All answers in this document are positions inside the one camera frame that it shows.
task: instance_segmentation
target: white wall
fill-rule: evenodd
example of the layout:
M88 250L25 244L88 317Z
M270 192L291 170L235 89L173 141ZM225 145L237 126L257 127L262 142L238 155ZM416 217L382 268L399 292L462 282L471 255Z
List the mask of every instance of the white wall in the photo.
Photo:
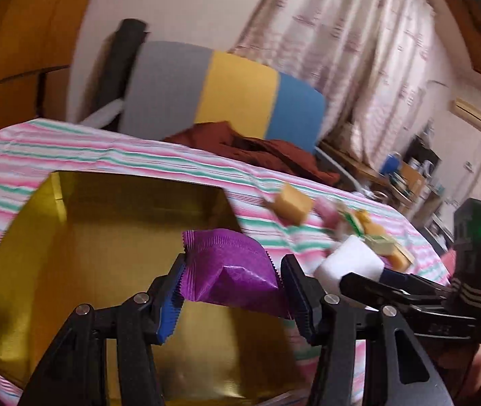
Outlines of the white wall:
M232 47L259 0L91 0L73 59L67 120L87 114L100 54L123 18L149 24L151 40L171 40L227 50Z
M409 129L398 139L396 149L403 152L413 136L422 130L428 119L433 118L432 149L441 158L434 180L445 187L445 198L460 201L474 180L474 174L468 173L464 164L469 161L474 173L480 169L481 132L450 112L450 107L456 97L461 97L481 110L481 90L456 75L438 35L426 66L426 79L429 82L423 102L413 123L406 124ZM444 205L441 215L451 231L454 211L454 207Z
M407 130L396 140L396 150L403 152L415 134L421 132L426 122L448 109L449 102L456 97L458 79L449 59L447 50L438 35L434 37L428 62L426 64L426 80L428 81L422 104L418 111L412 111L414 117L406 121Z

